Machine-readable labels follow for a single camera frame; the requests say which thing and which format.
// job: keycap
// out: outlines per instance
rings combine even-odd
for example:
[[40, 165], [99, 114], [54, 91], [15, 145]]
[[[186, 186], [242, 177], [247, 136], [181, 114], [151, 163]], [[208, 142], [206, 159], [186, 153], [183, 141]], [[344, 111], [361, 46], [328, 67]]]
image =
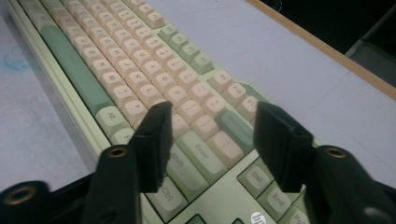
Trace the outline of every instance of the keycap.
[[230, 74], [225, 71], [217, 72], [212, 78], [208, 80], [208, 83], [218, 92], [223, 92], [232, 83], [233, 79]]
[[228, 169], [244, 157], [242, 149], [225, 132], [215, 133], [206, 140], [206, 143]]
[[187, 206], [186, 199], [169, 177], [163, 180], [157, 193], [148, 193], [147, 196], [165, 222]]
[[236, 110], [247, 121], [252, 121], [256, 117], [258, 99], [254, 96], [248, 96], [237, 107]]
[[308, 224], [309, 218], [295, 206], [292, 206], [288, 212], [279, 220], [278, 224]]
[[237, 106], [247, 97], [247, 91], [241, 84], [233, 83], [221, 94], [226, 101], [232, 105]]
[[58, 27], [46, 25], [40, 34], [47, 40], [52, 53], [60, 59], [58, 62], [92, 114], [95, 115], [106, 106], [114, 105]]
[[194, 131], [189, 131], [176, 140], [176, 144], [198, 168], [209, 184], [213, 184], [226, 172], [225, 165], [199, 138]]
[[112, 145], [126, 145], [131, 141], [132, 136], [134, 136], [134, 130], [132, 128], [124, 128], [110, 137], [110, 142]]
[[268, 168], [258, 158], [237, 178], [253, 198], [257, 198], [274, 180], [268, 175]]
[[216, 119], [220, 129], [226, 132], [245, 154], [253, 148], [253, 129], [242, 121], [233, 111], [227, 111]]
[[257, 202], [268, 212], [274, 221], [279, 221], [291, 206], [290, 199], [277, 185], [270, 185], [257, 198]]
[[204, 177], [175, 144], [171, 148], [171, 157], [166, 167], [166, 173], [189, 202], [209, 187]]
[[219, 125], [208, 115], [203, 115], [191, 124], [193, 130], [204, 140], [219, 131]]

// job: green keycap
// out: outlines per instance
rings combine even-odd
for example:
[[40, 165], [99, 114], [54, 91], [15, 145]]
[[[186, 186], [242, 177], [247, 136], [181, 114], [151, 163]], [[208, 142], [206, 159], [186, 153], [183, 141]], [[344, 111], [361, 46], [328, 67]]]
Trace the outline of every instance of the green keycap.
[[256, 91], [252, 86], [246, 84], [246, 83], [240, 83], [243, 87], [245, 87], [245, 90], [247, 90], [247, 95], [251, 95], [256, 97], [259, 101], [267, 102], [268, 101], [258, 92]]
[[166, 167], [166, 173], [169, 174], [189, 202], [209, 188], [209, 184], [204, 177], [176, 144], [173, 144], [171, 148], [171, 157]]
[[185, 35], [178, 33], [171, 37], [168, 44], [174, 51], [179, 52], [188, 43], [189, 39]]
[[163, 185], [157, 193], [146, 195], [165, 222], [168, 222], [188, 204], [169, 177], [163, 180]]
[[132, 128], [124, 128], [114, 133], [110, 142], [112, 145], [127, 145], [133, 136], [134, 130]]
[[115, 106], [107, 106], [99, 110], [95, 118], [108, 138], [116, 131], [130, 127], [128, 121]]
[[291, 206], [288, 196], [274, 184], [271, 184], [259, 196], [257, 202], [267, 211], [274, 221], [279, 221]]
[[264, 170], [255, 164], [251, 164], [237, 178], [253, 198], [257, 198], [271, 183], [271, 179]]
[[220, 129], [226, 132], [247, 155], [253, 148], [253, 129], [233, 111], [227, 111], [216, 119]]
[[186, 154], [204, 178], [213, 184], [227, 171], [225, 165], [194, 131], [181, 135], [176, 144]]
[[181, 51], [178, 53], [184, 61], [190, 63], [192, 59], [194, 59], [201, 51], [199, 47], [194, 43], [188, 43], [185, 45]]
[[177, 34], [177, 28], [174, 25], [167, 24], [163, 28], [161, 28], [160, 32], [158, 33], [158, 36], [165, 41], [166, 43], [169, 42], [169, 40]]
[[308, 224], [309, 218], [298, 208], [292, 206], [285, 214], [285, 216], [283, 216], [277, 224], [292, 224], [292, 223]]
[[95, 116], [99, 110], [106, 106], [114, 105], [91, 70], [57, 26], [44, 26], [40, 34], [92, 115]]
[[190, 66], [199, 75], [210, 72], [215, 68], [213, 66], [212, 59], [205, 53], [198, 54], [194, 59], [192, 59]]

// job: blue stain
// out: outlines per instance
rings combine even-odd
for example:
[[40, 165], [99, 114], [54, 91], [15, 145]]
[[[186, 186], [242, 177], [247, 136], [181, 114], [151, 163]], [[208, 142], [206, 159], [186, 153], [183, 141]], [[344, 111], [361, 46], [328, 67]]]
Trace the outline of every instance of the blue stain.
[[6, 67], [17, 71], [40, 68], [32, 51], [25, 44], [12, 47], [4, 56], [4, 63]]

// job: white keycap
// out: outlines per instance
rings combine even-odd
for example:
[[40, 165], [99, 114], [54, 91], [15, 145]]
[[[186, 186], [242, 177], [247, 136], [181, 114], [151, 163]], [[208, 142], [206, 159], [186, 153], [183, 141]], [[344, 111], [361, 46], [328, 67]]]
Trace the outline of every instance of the white keycap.
[[212, 119], [227, 111], [224, 100], [218, 96], [212, 96], [201, 105], [202, 109]]
[[88, 35], [90, 38], [93, 40], [93, 42], [99, 41], [100, 38], [110, 36], [106, 30], [102, 27], [93, 27], [91, 30], [88, 32]]
[[84, 49], [95, 47], [95, 44], [93, 44], [93, 42], [87, 35], [81, 35], [74, 38], [72, 44], [80, 55], [82, 54], [82, 51]]
[[233, 78], [227, 72], [219, 71], [208, 80], [208, 83], [216, 91], [222, 92], [227, 89], [231, 84], [233, 84]]
[[142, 22], [136, 18], [131, 18], [125, 22], [125, 29], [127, 29], [131, 34], [134, 34], [138, 29], [142, 28]]
[[146, 3], [145, 0], [124, 0], [123, 1], [133, 12], [136, 12], [140, 6]]
[[72, 17], [72, 15], [62, 16], [57, 22], [64, 33], [66, 32], [67, 27], [79, 26], [78, 22]]
[[190, 125], [179, 114], [172, 115], [172, 134], [174, 139], [177, 139], [190, 129]]
[[136, 14], [143, 20], [153, 10], [154, 8], [150, 4], [146, 3], [139, 7], [139, 9], [136, 11]]
[[69, 26], [66, 28], [66, 36], [69, 40], [73, 40], [78, 36], [86, 35], [80, 26]]
[[170, 101], [174, 107], [178, 107], [190, 100], [189, 95], [180, 86], [172, 87], [165, 92], [163, 97]]
[[99, 23], [105, 26], [108, 21], [113, 21], [114, 17], [108, 11], [103, 11], [97, 15], [96, 19], [99, 21]]
[[176, 76], [176, 82], [184, 90], [188, 90], [191, 86], [199, 82], [197, 75], [192, 70], [184, 70]]
[[106, 22], [105, 29], [111, 35], [114, 36], [116, 31], [122, 30], [122, 25], [119, 21], [113, 20]]
[[247, 90], [239, 83], [233, 83], [221, 94], [232, 106], [237, 106], [247, 97]]
[[105, 7], [110, 7], [111, 4], [116, 3], [117, 0], [100, 0]]
[[88, 10], [91, 12], [91, 14], [94, 17], [97, 17], [98, 14], [101, 12], [107, 11], [107, 9], [100, 3], [94, 3], [94, 4], [90, 5]]
[[73, 14], [79, 8], [85, 8], [79, 1], [66, 1], [64, 6]]
[[135, 39], [129, 39], [121, 44], [121, 48], [125, 51], [125, 53], [132, 58], [134, 53], [138, 50], [143, 49], [140, 43]]
[[115, 72], [114, 67], [106, 59], [98, 59], [90, 64], [91, 71], [95, 74], [96, 78], [100, 78], [104, 73]]
[[173, 77], [168, 73], [159, 74], [151, 82], [160, 93], [164, 93], [177, 85]]
[[93, 18], [93, 16], [91, 15], [91, 13], [86, 9], [86, 8], [77, 8], [74, 12], [73, 12], [73, 17], [75, 18], [75, 20], [82, 24], [82, 20], [84, 20], [85, 18]]
[[95, 60], [104, 59], [105, 56], [97, 47], [93, 47], [85, 48], [82, 51], [81, 58], [84, 60], [85, 63], [91, 64]]
[[107, 92], [112, 92], [118, 86], [126, 85], [122, 77], [116, 72], [104, 73], [98, 80]]
[[108, 11], [110, 11], [114, 15], [114, 17], [116, 17], [117, 14], [123, 10], [125, 10], [125, 6], [120, 2], [112, 3], [108, 8]]
[[206, 143], [228, 169], [244, 157], [242, 149], [223, 131], [215, 133], [215, 135], [206, 140]]
[[128, 20], [134, 18], [134, 14], [132, 14], [129, 10], [124, 9], [119, 11], [115, 17], [121, 24], [125, 24], [125, 22]]
[[252, 121], [256, 117], [257, 103], [259, 100], [254, 96], [248, 96], [236, 107], [239, 114], [247, 121]]
[[119, 45], [122, 45], [123, 42], [132, 39], [131, 33], [129, 33], [129, 31], [125, 29], [120, 29], [116, 31], [113, 37]]
[[179, 58], [174, 58], [169, 60], [163, 65], [163, 68], [169, 73], [172, 77], [177, 76], [182, 71], [186, 70], [186, 66], [184, 65], [183, 61]]
[[131, 125], [134, 125], [140, 119], [146, 116], [148, 110], [142, 102], [133, 100], [125, 104], [121, 109], [122, 114]]
[[110, 49], [117, 48], [118, 45], [116, 41], [114, 41], [113, 38], [110, 36], [105, 36], [99, 39], [98, 42], [96, 42], [96, 46], [102, 51], [102, 52], [107, 52]]
[[121, 85], [109, 92], [111, 99], [118, 108], [122, 108], [126, 103], [137, 100], [137, 96], [127, 85]]
[[80, 23], [82, 29], [84, 29], [84, 31], [90, 31], [91, 28], [93, 27], [98, 27], [100, 26], [99, 22], [94, 18], [94, 17], [86, 17], [82, 20], [82, 22]]
[[154, 77], [165, 72], [163, 67], [157, 61], [145, 63], [141, 69], [149, 80], [152, 80]]
[[143, 43], [143, 48], [150, 54], [154, 54], [157, 49], [163, 47], [163, 43], [158, 37], [150, 37]]
[[153, 61], [153, 58], [145, 49], [135, 51], [131, 59], [139, 68], [142, 67], [143, 64]]
[[177, 113], [190, 124], [200, 118], [204, 111], [195, 101], [189, 100], [177, 108]]
[[145, 18], [145, 23], [149, 28], [155, 30], [165, 26], [165, 21], [163, 20], [163, 15], [158, 11], [150, 12]]
[[89, 8], [92, 4], [97, 3], [98, 0], [80, 0], [82, 5], [86, 8]]
[[119, 60], [116, 63], [116, 70], [124, 79], [133, 72], [139, 72], [139, 68], [130, 59]]
[[192, 100], [194, 100], [200, 105], [213, 96], [210, 87], [204, 82], [199, 82], [193, 85], [188, 90], [188, 94]]
[[106, 57], [113, 65], [121, 60], [128, 59], [128, 55], [120, 48], [109, 49], [106, 52]]
[[125, 81], [134, 92], [137, 92], [139, 87], [149, 84], [149, 79], [142, 72], [131, 73]]
[[204, 140], [219, 131], [219, 125], [208, 115], [203, 115], [191, 124], [193, 130]]
[[162, 99], [160, 92], [153, 85], [142, 86], [137, 92], [137, 97], [146, 106], [149, 107], [156, 100]]
[[161, 65], [166, 64], [169, 60], [174, 59], [175, 56], [169, 48], [159, 48], [153, 54], [155, 61]]
[[143, 44], [147, 39], [149, 39], [150, 37], [152, 37], [152, 33], [149, 29], [147, 29], [146, 27], [142, 27], [137, 29], [134, 32], [134, 38], [139, 41], [140, 44]]

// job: desk surface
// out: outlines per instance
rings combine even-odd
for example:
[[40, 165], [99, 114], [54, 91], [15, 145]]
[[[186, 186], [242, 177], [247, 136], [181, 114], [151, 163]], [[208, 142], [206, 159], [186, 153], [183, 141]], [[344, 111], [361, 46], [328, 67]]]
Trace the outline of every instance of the desk surface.
[[[243, 0], [149, 2], [230, 74], [256, 83], [272, 103], [299, 120], [321, 144], [351, 151], [376, 180], [396, 188], [396, 102], [361, 79], [357, 71], [345, 68]], [[41, 84], [43, 72], [29, 58], [29, 50], [21, 51], [25, 43], [4, 2], [0, 4], [0, 28], [6, 34], [0, 40], [0, 77], [7, 81], [0, 82], [0, 93], [15, 90], [10, 85], [20, 80], [24, 84], [19, 88], [33, 83], [27, 85], [33, 87], [24, 94], [14, 91], [19, 101], [11, 105], [7, 97], [0, 98], [0, 190], [32, 178], [49, 181], [51, 188], [57, 189], [91, 172], [94, 160], [77, 150], [85, 147], [76, 136], [77, 130], [64, 118], [64, 108], [56, 97], [51, 96], [55, 93], [50, 84]], [[13, 50], [27, 62], [23, 70], [9, 68], [6, 57], [11, 55], [14, 61], [17, 57], [9, 54]], [[34, 111], [33, 117], [21, 112], [25, 102], [38, 99], [27, 98], [28, 91], [38, 92], [38, 98], [43, 99], [40, 102], [49, 108], [35, 109], [47, 111], [46, 118], [51, 119], [43, 119], [39, 111]], [[13, 122], [21, 118], [29, 119], [13, 128]], [[33, 133], [37, 130], [47, 134], [57, 130], [60, 135], [40, 134], [38, 140]], [[39, 156], [19, 148], [32, 139], [33, 152]], [[58, 147], [48, 152], [52, 144]]]

